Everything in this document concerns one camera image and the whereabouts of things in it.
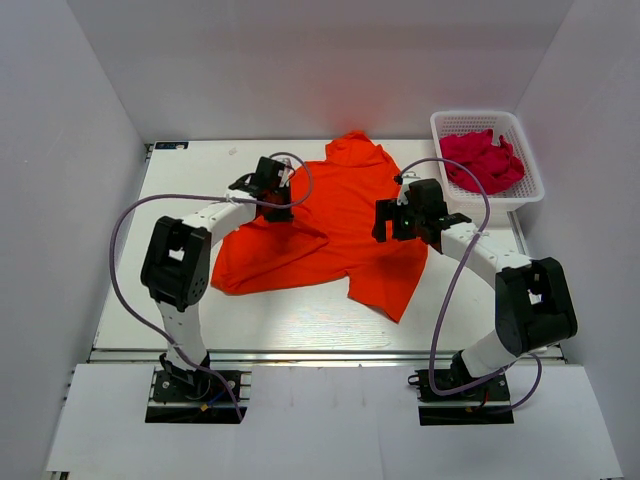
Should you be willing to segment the orange t shirt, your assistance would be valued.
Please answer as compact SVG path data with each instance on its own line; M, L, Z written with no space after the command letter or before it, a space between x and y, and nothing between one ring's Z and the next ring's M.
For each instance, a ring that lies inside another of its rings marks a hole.
M348 296L399 322L428 258L419 240L377 242L375 203L397 197L394 159L362 131L325 147L325 159L291 181L293 220L259 218L222 242L212 287L229 295L311 286L348 278Z

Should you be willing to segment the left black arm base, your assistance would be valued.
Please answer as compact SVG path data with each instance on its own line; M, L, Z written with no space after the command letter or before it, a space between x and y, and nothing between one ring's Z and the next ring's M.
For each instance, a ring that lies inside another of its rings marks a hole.
M215 375L201 370L183 370L160 356L161 368L155 372L151 399L159 403L230 401L229 391Z

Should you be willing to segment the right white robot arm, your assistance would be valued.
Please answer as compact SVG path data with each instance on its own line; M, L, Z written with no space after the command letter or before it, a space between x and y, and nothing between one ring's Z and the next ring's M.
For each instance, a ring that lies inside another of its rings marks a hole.
M449 212L435 179L398 175L395 181L398 197L376 203L374 239L419 239L457 261L456 276L469 269L495 293L493 330L454 355L445 381L429 377L436 395L475 398L522 356L576 335L576 314L557 260L511 251L469 217Z

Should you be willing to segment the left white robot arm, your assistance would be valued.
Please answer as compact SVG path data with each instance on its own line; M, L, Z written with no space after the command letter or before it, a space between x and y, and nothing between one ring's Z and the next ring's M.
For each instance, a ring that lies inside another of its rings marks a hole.
M262 157L256 170L233 182L222 203L213 203L181 218L157 220L141 271L141 282L158 307L171 337L161 360L177 373L177 387L199 399L211 387L209 354L204 345L198 303L208 281L212 248L227 235L257 218L269 222L293 219L288 160Z

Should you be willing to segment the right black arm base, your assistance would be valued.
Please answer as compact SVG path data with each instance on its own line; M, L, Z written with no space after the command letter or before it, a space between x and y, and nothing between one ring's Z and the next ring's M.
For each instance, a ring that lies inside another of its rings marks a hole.
M455 378L451 369L435 369L434 379L436 387L440 390L452 390L469 382L468 379ZM433 391L427 369L416 370L408 377L407 382L409 386L418 390L418 399L426 404L460 402L472 407L479 407L490 402L510 401L510 392L504 375L451 395L437 395Z

